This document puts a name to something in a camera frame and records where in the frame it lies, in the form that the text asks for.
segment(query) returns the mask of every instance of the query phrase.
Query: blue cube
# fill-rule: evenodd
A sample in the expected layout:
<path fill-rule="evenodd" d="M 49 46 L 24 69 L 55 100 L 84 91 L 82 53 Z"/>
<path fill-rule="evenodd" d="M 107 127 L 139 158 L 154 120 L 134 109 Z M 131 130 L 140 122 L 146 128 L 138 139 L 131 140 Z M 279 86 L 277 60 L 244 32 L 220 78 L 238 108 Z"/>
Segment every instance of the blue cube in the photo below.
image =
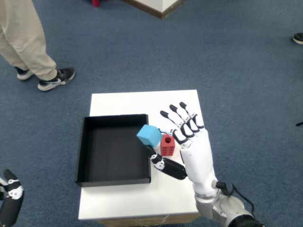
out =
<path fill-rule="evenodd" d="M 162 134 L 157 127 L 145 124 L 138 132 L 137 137 L 143 144 L 156 147 L 162 139 Z"/>

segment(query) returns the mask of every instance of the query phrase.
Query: red block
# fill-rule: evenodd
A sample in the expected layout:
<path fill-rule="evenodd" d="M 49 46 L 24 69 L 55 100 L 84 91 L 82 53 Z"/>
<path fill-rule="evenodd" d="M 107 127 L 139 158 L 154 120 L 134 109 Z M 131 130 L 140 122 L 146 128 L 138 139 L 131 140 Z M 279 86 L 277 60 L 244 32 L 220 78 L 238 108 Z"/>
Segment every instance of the red block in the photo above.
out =
<path fill-rule="evenodd" d="M 164 135 L 161 139 L 161 155 L 162 156 L 172 156 L 175 150 L 175 139 L 172 136 Z"/>
<path fill-rule="evenodd" d="M 91 2 L 93 3 L 94 7 L 99 7 L 100 5 L 100 0 L 91 0 Z"/>

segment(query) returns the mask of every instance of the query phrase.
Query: white shoe sole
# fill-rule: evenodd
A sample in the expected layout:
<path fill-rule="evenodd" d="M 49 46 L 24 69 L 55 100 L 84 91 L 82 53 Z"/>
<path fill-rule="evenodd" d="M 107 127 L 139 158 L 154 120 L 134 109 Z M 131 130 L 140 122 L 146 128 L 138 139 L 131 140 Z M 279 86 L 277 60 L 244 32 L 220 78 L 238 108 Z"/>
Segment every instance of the white shoe sole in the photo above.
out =
<path fill-rule="evenodd" d="M 300 45 L 303 45 L 303 42 L 302 42 L 302 41 L 296 40 L 294 37 L 293 37 L 293 40 L 294 40 L 295 43 L 300 44 Z"/>
<path fill-rule="evenodd" d="M 25 75 L 20 75 L 19 73 L 17 74 L 17 78 L 18 78 L 19 80 L 27 80 L 27 79 L 29 79 L 31 76 L 33 76 L 33 73 L 32 73 L 31 71 L 28 71 L 28 73 L 25 74 Z"/>
<path fill-rule="evenodd" d="M 49 84 L 47 86 L 41 86 L 40 84 L 38 84 L 38 89 L 40 91 L 49 91 L 49 90 L 54 89 L 55 87 L 57 87 L 59 85 L 66 85 L 68 82 L 70 82 L 74 78 L 75 73 L 76 73 L 76 71 L 74 71 L 73 75 L 68 80 L 62 81 L 62 82 L 57 83 L 57 84 Z"/>

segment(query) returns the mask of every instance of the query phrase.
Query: khaki pants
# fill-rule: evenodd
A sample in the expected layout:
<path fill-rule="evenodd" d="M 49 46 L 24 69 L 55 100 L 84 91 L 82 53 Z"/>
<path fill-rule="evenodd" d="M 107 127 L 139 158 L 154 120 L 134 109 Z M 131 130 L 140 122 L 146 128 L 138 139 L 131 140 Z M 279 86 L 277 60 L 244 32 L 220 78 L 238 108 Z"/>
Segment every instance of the khaki pants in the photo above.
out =
<path fill-rule="evenodd" d="M 46 54 L 32 0 L 0 0 L 0 54 L 12 66 L 31 70 L 42 80 L 56 77 L 56 63 Z"/>

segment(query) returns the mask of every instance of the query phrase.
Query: blue carpet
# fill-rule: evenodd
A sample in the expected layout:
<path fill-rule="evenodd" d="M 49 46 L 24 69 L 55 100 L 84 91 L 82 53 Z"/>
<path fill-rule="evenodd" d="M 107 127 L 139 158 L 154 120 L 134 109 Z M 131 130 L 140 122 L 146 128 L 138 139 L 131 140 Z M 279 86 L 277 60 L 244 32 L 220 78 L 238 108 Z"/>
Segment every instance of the blue carpet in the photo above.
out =
<path fill-rule="evenodd" d="M 0 171 L 22 180 L 17 227 L 98 227 L 79 221 L 74 183 L 92 93 L 197 89 L 219 180 L 233 182 L 268 227 L 301 227 L 301 0 L 188 0 L 164 21 L 110 0 L 34 0 L 49 55 L 74 66 L 42 93 L 0 59 Z M 216 227 L 200 218 L 178 227 Z"/>

